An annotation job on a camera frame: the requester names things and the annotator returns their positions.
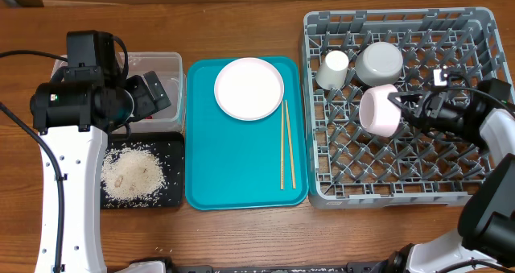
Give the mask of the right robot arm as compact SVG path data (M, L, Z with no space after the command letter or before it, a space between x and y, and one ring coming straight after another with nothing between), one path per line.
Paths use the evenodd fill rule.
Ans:
M468 272L478 266L514 268L514 106L510 84L492 78L475 88L450 80L431 90L373 89L373 122L405 119L428 134L453 134L477 147L495 167L463 207L456 230L431 242L409 244L382 263L384 272Z

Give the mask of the white rice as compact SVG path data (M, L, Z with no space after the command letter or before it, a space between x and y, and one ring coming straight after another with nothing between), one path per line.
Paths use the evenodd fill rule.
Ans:
M101 171L102 200L107 209L150 208L159 204L168 187L159 153L150 144L137 142L109 149ZM123 176L119 188L115 180Z

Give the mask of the pale green cup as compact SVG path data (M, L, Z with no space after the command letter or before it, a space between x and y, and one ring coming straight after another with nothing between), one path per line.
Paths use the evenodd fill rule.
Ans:
M315 75L316 83L325 90L340 89L347 76L349 58L342 51L329 52Z

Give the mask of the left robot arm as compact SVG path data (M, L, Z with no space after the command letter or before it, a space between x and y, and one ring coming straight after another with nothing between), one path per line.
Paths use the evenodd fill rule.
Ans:
M101 167L110 132L166 109L154 72L128 75L124 43L103 31L70 31L65 66L31 98L43 162L38 272L105 272Z

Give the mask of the grey bowl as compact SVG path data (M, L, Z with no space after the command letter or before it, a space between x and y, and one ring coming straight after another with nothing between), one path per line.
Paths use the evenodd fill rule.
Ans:
M356 58L355 70L359 81L367 86L395 83L403 68L402 52L393 44L370 44Z

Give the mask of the wooden chopstick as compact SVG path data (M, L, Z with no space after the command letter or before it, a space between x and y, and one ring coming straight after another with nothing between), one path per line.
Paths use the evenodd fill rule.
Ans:
M284 190L284 101L281 103L280 189Z
M291 126L290 126L290 113L289 113L289 106L288 101L285 100L285 112L286 112L286 128L287 128L287 136L288 136L288 146L289 146L289 156L290 156L290 174L291 174L291 181L292 181L292 188L296 189L296 177L295 177L295 158L293 154L293 143L292 143L292 136L291 136Z

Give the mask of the pink bowl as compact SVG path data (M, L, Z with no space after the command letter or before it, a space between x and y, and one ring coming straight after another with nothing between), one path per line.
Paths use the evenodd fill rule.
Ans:
M382 137L390 137L396 132L401 120L401 110L388 96L397 91L391 84L365 91L359 105L360 124L365 131Z

